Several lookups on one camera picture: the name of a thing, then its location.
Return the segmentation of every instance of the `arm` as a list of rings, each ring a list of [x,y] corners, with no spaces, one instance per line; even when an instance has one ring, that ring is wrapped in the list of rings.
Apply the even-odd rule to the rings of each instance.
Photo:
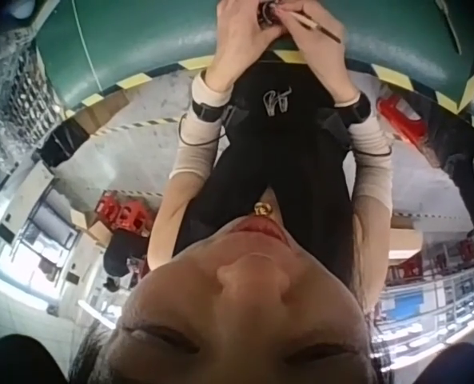
[[[307,14],[341,41],[345,40],[344,26],[315,0],[292,0],[277,7],[277,17],[292,35],[309,68],[333,96],[336,106],[349,106],[357,102],[360,94],[345,67],[345,45],[334,42],[317,30],[306,29],[289,11]],[[349,133],[354,149],[360,152],[389,152],[388,143],[374,116],[350,126]],[[356,290],[362,296],[364,311],[368,312],[379,298],[388,269],[391,156],[356,154],[356,163],[356,186],[353,191]]]
[[[389,263],[389,231],[392,213],[390,148],[376,117],[352,125],[349,133],[356,159],[356,184],[353,191],[356,247],[356,284],[362,294],[365,312],[373,310],[384,288]]]
[[[223,92],[213,91],[206,85],[201,74],[192,84],[192,97],[197,103],[209,106],[224,106],[231,97],[232,88]],[[148,264],[151,270],[171,259],[174,243],[187,204],[205,184],[217,156],[221,120],[203,122],[190,107],[181,123],[179,141],[173,171],[165,186],[164,198],[153,225],[148,248]],[[185,144],[205,146],[188,146]]]
[[[260,0],[221,0],[217,5],[217,50],[205,79],[196,76],[192,97],[198,104],[219,107],[228,103],[233,84],[263,54],[282,29],[262,30],[257,21]],[[217,155],[221,120],[204,122],[189,108],[181,127],[181,140],[173,172],[148,247],[151,270],[167,263],[173,254],[185,208],[201,190]],[[214,140],[204,146],[189,146]]]

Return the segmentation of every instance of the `caution tape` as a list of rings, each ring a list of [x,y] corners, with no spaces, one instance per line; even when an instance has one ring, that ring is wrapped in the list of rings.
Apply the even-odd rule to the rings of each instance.
[[[65,111],[65,116],[67,118],[72,117],[75,115],[76,112],[83,109],[84,107],[92,106],[93,104],[100,102],[105,97],[114,92],[117,92],[119,90],[128,90],[129,88],[140,86],[142,84],[152,81],[158,76],[170,74],[178,70],[200,70],[206,68],[212,62],[212,60],[212,55],[201,56],[199,58],[183,60],[168,66],[164,66],[162,68],[150,70],[148,72],[134,74],[129,78],[117,82],[114,86],[111,86],[103,92],[92,94],[88,98],[82,100],[82,102],[77,104],[72,110]],[[262,56],[261,60],[263,62],[286,62],[289,64],[305,64],[305,60],[303,59],[300,52],[295,50],[269,51]],[[360,62],[353,59],[347,59],[346,63],[349,70],[371,74],[372,76],[379,78],[383,82],[387,82],[389,84],[393,84],[394,86],[399,86],[400,88],[417,92],[418,94],[422,94],[423,96],[434,101],[446,110],[449,110],[453,114],[458,115],[474,127],[474,116],[471,115],[471,113],[468,111],[468,106],[474,98],[474,72],[470,74],[470,77],[466,83],[466,87],[464,88],[461,100],[457,101],[453,100],[445,94],[442,94],[439,91],[428,88],[427,86],[410,78],[406,74],[402,74],[401,72],[398,72],[396,70],[392,70],[384,66],[379,66],[377,64]]]
[[[393,216],[400,218],[443,218],[446,220],[461,220],[459,216],[444,216],[441,214],[410,214],[405,212],[393,212]]]
[[[106,192],[114,192],[117,194],[124,194],[125,196],[134,197],[150,197],[150,198],[162,198],[162,194],[156,192],[145,192],[142,190],[107,190]]]
[[[160,126],[164,124],[178,124],[181,120],[179,118],[155,118],[152,120],[147,120],[145,122],[133,122],[131,124],[123,124],[122,126],[116,127],[104,127],[94,134],[91,135],[92,138],[105,136],[106,134],[114,134],[118,132],[126,132],[127,130],[132,130],[134,128],[142,128],[144,126]]]

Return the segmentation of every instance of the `white sleeve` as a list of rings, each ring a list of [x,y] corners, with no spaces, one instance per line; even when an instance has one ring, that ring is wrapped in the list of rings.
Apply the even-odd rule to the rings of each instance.
[[[352,124],[349,133],[357,165],[353,199],[376,198],[392,212],[391,148],[376,116]]]
[[[205,103],[209,106],[224,106],[229,102],[233,88],[228,92],[220,94],[208,88],[201,74],[193,80],[192,97],[196,103]],[[192,106],[181,123],[181,138],[179,141],[173,171],[169,175],[172,178],[182,172],[192,172],[206,180],[212,172],[213,163],[217,156],[218,140],[221,134],[221,120],[216,122],[203,122],[194,113]]]

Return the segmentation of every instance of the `hand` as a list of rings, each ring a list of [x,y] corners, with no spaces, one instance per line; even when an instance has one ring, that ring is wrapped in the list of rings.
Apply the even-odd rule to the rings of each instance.
[[[313,21],[331,31],[342,41],[338,44],[319,30],[300,24],[290,12],[303,12]],[[285,0],[276,6],[276,15],[292,35],[308,66],[335,103],[349,102],[359,90],[353,85],[345,66],[345,28],[316,0]]]
[[[236,80],[281,34],[281,26],[263,30],[258,25],[260,0],[221,0],[217,5],[217,50],[206,71],[206,85],[217,92]]]

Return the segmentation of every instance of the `lips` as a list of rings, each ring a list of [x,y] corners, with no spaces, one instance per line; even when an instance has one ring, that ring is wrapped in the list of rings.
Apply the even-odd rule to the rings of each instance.
[[[266,216],[249,216],[245,218],[230,231],[230,233],[235,232],[255,232],[259,234],[264,234],[266,236],[279,240],[286,246],[289,246],[285,232],[281,229],[280,226],[276,224],[275,221],[270,218],[267,218]]]

